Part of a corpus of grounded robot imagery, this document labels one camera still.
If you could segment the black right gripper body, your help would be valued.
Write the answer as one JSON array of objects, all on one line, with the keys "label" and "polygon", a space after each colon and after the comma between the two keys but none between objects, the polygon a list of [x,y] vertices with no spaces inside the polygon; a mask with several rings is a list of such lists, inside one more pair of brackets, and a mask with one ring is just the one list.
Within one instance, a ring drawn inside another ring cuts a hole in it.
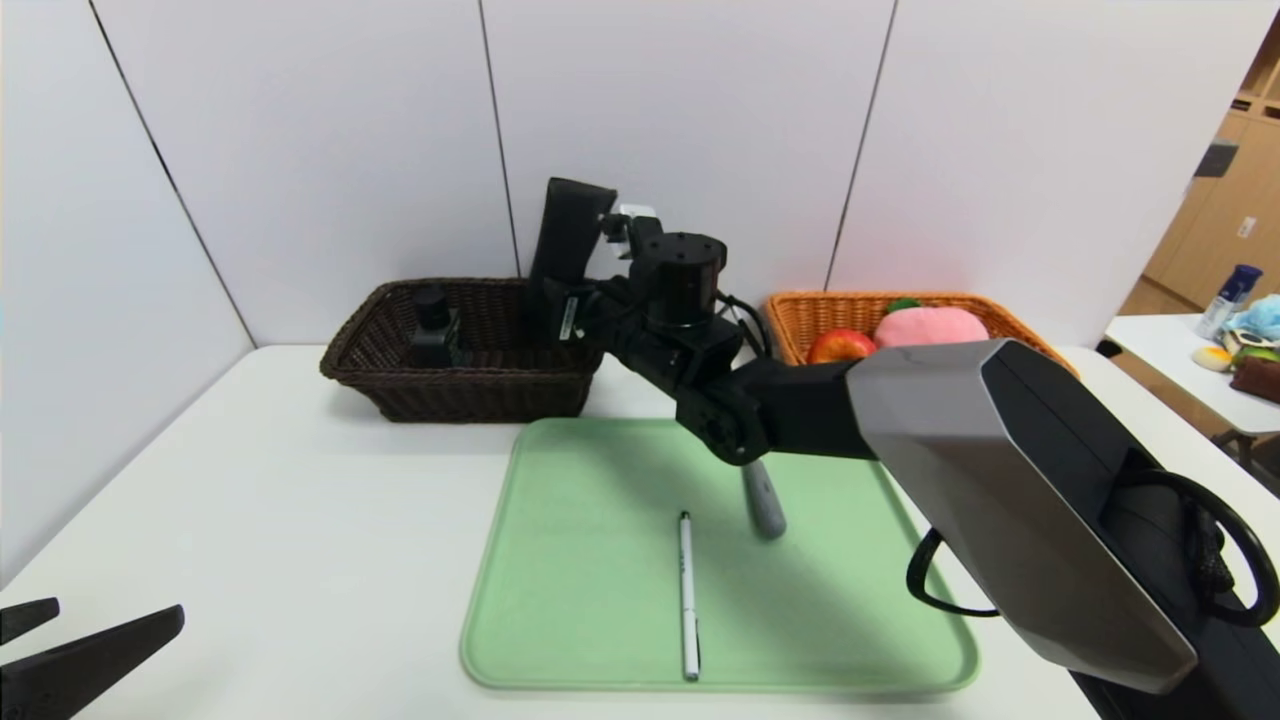
[{"label": "black right gripper body", "polygon": [[550,333],[563,345],[612,354],[627,314],[627,279],[550,282]]}]

